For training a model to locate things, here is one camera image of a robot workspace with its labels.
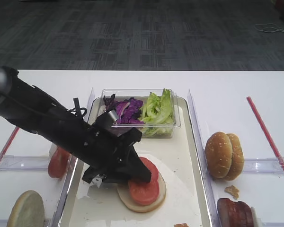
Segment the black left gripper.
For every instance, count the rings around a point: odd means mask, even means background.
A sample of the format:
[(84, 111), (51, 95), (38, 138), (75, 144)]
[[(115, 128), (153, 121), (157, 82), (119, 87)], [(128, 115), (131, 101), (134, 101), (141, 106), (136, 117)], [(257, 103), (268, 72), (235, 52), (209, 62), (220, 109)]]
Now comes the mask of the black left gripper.
[(104, 183), (149, 183), (151, 172), (140, 160), (134, 144), (142, 133), (131, 128), (121, 135), (112, 133), (114, 111), (100, 115), (94, 123), (82, 119), (61, 123), (61, 147), (88, 164), (82, 180), (90, 183), (97, 176)]

